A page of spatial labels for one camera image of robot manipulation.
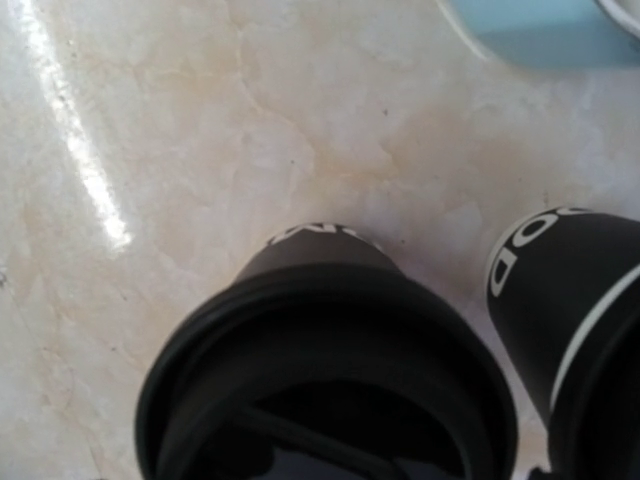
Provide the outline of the black paper coffee cup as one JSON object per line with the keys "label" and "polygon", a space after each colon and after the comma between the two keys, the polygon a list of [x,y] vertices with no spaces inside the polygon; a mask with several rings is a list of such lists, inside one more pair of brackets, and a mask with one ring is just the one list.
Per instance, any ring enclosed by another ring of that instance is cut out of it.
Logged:
{"label": "black paper coffee cup", "polygon": [[399,272],[374,242],[351,227],[314,222],[297,225],[270,238],[238,273],[235,282],[287,268],[344,264]]}
{"label": "black paper coffee cup", "polygon": [[490,318],[537,413],[551,419],[579,349],[639,279],[639,223],[559,207],[509,227],[488,260]]}

